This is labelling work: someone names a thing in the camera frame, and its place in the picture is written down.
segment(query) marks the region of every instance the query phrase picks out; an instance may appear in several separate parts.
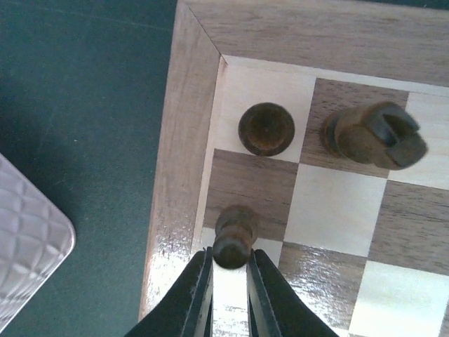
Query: white basket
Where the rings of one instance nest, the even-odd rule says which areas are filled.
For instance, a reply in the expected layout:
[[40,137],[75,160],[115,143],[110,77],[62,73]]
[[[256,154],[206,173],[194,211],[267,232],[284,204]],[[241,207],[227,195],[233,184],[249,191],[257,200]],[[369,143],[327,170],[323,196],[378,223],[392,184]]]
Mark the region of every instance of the white basket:
[[0,333],[74,245],[69,219],[0,154]]

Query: wooden chessboard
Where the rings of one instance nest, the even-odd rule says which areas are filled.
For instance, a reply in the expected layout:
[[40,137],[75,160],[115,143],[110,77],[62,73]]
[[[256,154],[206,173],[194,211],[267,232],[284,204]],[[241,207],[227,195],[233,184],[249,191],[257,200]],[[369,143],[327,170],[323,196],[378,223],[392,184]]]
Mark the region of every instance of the wooden chessboard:
[[[178,4],[141,316],[190,256],[213,244],[221,210],[245,204],[261,216],[255,248],[339,336],[449,336],[449,70],[441,67],[449,43],[430,40],[449,42],[438,33],[449,33],[449,14],[261,2],[239,1],[237,18],[217,0]],[[311,26],[296,19],[312,25],[324,13],[333,29],[324,25],[327,35],[312,41]],[[352,34],[345,21],[370,29]],[[294,37],[304,38],[296,56]],[[319,130],[330,113],[383,100],[417,120],[424,159],[388,171],[325,151]],[[238,136],[243,113],[261,102],[295,121],[289,148],[270,158],[250,154]],[[244,270],[215,266],[215,336],[248,335],[245,284]]]

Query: wooden frame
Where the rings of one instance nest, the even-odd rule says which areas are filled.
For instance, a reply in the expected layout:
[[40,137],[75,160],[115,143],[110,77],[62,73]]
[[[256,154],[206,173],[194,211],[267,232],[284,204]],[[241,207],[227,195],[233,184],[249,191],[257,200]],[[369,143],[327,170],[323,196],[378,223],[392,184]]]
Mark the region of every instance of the wooden frame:
[[449,12],[345,0],[180,0],[140,318],[196,244],[215,88],[230,55],[449,87]]

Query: dark green surface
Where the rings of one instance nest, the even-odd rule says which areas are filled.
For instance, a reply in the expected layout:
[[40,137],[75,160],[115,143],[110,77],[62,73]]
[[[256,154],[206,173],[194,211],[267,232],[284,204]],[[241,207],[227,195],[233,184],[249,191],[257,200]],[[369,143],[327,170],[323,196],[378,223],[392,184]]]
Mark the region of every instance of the dark green surface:
[[0,152],[78,237],[2,337],[137,322],[174,13],[175,0],[0,0]]

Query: knight chess piece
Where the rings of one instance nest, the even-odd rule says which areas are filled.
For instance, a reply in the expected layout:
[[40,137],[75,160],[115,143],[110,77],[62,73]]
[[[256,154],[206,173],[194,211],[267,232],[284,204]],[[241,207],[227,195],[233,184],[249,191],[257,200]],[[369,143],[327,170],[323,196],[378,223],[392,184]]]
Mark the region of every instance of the knight chess piece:
[[295,136],[295,123],[286,109],[274,103],[250,107],[239,122],[239,137],[251,153],[271,157],[284,151]]
[[331,114],[322,141],[335,157],[390,170],[406,169],[427,153],[417,122],[399,105],[381,102]]
[[245,265],[257,239],[257,226],[258,216],[251,208],[233,205],[224,209],[215,225],[215,262],[226,269]]

